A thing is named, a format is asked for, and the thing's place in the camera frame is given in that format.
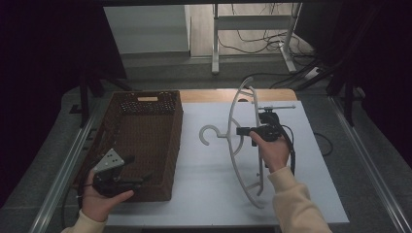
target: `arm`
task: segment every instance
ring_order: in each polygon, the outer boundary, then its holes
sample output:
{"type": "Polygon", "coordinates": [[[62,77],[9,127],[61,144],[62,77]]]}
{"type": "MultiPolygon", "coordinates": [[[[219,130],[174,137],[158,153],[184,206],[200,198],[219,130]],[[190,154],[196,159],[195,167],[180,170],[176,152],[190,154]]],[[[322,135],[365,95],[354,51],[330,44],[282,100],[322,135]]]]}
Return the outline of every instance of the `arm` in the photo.
{"type": "Polygon", "coordinates": [[[322,213],[310,200],[309,191],[303,183],[298,183],[287,167],[289,149],[283,137],[275,142],[265,142],[251,132],[271,173],[268,179],[275,187],[273,209],[283,232],[331,232],[322,213]]]}
{"type": "Polygon", "coordinates": [[[83,208],[79,212],[79,219],[73,227],[68,227],[62,233],[100,233],[106,225],[110,211],[120,202],[133,196],[132,190],[121,193],[112,198],[100,195],[91,186],[94,173],[90,172],[83,196],[83,208]]]}

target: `person's right hand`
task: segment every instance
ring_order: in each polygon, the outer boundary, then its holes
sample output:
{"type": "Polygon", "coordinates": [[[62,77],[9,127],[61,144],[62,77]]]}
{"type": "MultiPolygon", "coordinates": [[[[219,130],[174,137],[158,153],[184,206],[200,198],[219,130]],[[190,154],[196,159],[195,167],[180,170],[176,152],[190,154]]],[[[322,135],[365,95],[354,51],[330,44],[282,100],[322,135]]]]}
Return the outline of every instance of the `person's right hand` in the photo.
{"type": "Polygon", "coordinates": [[[275,142],[264,141],[254,131],[251,131],[249,136],[257,143],[261,157],[269,168],[270,173],[286,167],[291,152],[283,136],[275,142]]]}

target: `person's left hand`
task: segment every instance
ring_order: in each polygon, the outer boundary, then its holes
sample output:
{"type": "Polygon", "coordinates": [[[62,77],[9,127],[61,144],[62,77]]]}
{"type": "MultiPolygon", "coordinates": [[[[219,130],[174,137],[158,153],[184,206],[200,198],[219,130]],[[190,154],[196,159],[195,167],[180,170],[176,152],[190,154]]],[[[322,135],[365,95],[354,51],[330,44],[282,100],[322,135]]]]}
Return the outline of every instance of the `person's left hand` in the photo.
{"type": "Polygon", "coordinates": [[[90,171],[83,195],[82,212],[95,221],[103,222],[118,203],[129,199],[133,196],[134,192],[133,190],[129,190],[112,198],[102,196],[91,185],[93,183],[93,177],[94,173],[90,171]]]}

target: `white wall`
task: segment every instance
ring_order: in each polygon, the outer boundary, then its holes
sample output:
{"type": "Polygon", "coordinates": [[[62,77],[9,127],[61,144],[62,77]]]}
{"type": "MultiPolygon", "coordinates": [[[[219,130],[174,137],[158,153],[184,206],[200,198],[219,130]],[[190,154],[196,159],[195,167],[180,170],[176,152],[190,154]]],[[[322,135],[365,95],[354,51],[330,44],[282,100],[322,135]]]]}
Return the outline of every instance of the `white wall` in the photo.
{"type": "Polygon", "coordinates": [[[120,54],[189,51],[185,6],[105,7],[120,54]]]}

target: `white metal frame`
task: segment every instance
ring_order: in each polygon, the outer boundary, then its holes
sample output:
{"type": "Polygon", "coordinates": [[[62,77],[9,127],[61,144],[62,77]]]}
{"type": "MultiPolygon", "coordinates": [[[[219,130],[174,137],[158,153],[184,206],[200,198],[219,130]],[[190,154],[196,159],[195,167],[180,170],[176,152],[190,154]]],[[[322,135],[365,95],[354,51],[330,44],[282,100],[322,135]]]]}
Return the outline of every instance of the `white metal frame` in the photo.
{"type": "Polygon", "coordinates": [[[219,73],[219,41],[220,30],[288,30],[285,43],[280,43],[280,51],[285,59],[290,73],[295,73],[292,58],[290,56],[289,44],[292,33],[296,26],[298,12],[301,3],[298,3],[290,16],[221,16],[219,17],[218,5],[214,5],[214,35],[212,52],[212,74],[219,73]]]}

